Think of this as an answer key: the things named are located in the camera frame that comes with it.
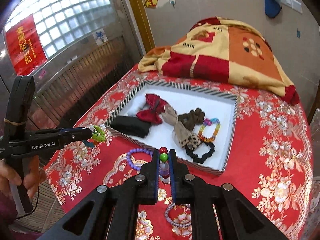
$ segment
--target floral tablecloth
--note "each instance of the floral tablecloth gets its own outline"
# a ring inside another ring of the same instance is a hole
[[[213,185],[233,184],[289,239],[299,239],[308,214],[313,174],[309,128],[301,105],[288,105],[262,90],[140,73],[134,67],[75,126],[104,123],[143,80],[173,81],[237,95],[236,128],[226,171],[215,176],[191,167],[189,170]],[[107,141],[93,149],[83,150],[81,142],[67,145],[46,166],[49,183],[65,212],[97,185],[117,186],[137,173],[125,159],[135,145],[110,131],[107,134]],[[134,158],[137,165],[151,161],[143,153]],[[191,226],[182,230],[165,220],[164,211],[170,203],[170,185],[159,182],[158,203],[139,208],[136,240],[192,239]],[[180,223],[191,219],[190,210],[182,206],[171,210],[169,216]]]

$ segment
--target black cloth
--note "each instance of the black cloth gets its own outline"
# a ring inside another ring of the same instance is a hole
[[[110,127],[126,135],[145,138],[149,134],[151,123],[139,120],[137,117],[118,115]]]

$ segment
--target gray wall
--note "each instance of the gray wall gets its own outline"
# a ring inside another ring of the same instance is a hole
[[[303,14],[282,5],[281,13],[269,19],[264,0],[176,0],[157,9],[147,8],[156,46],[174,44],[199,20],[222,16],[244,21],[258,29],[271,45],[284,71],[296,85],[308,114],[316,95],[320,68],[319,27],[307,9]]]

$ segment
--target purple bead bracelet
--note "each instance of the purple bead bracelet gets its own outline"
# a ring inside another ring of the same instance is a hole
[[[133,164],[133,162],[132,162],[132,160],[131,160],[131,155],[133,154],[133,153],[146,153],[146,154],[148,154],[148,155],[150,155],[151,157],[152,157],[152,151],[150,151],[150,150],[148,150],[148,149],[142,149],[142,148],[135,148],[135,149],[131,149],[130,151],[128,151],[127,152],[127,162],[128,162],[128,164],[130,165],[130,167],[132,168],[132,169],[135,169],[136,171],[140,171],[140,167],[139,166],[136,166],[136,165],[134,165]]]

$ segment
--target tray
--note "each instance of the tray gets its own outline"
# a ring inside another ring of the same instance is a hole
[[[149,134],[145,138],[128,136],[111,127],[108,127],[108,129],[113,134],[122,136],[140,147],[159,149],[164,146],[168,150],[175,149],[180,162],[202,171],[218,175],[223,173],[228,162],[235,130],[237,111],[236,95],[186,84],[143,81],[135,89],[130,91],[127,97],[110,114],[106,125],[110,126],[117,115],[127,115],[127,111],[130,109],[135,95],[146,93],[159,95],[177,111],[178,115],[189,113],[190,110],[195,110],[199,107],[205,112],[206,118],[211,119],[217,117],[220,120],[221,127],[214,141],[215,152],[212,157],[208,158],[203,164],[194,163],[192,158],[186,154],[185,149],[181,149],[176,145],[172,139],[173,126],[165,122],[160,125],[152,125]],[[199,128],[200,125],[196,125],[193,131],[198,133]],[[214,129],[215,125],[206,127],[203,135],[211,137]],[[202,154],[208,152],[208,150],[209,148],[205,144],[202,144],[195,150],[195,153],[201,157]]]

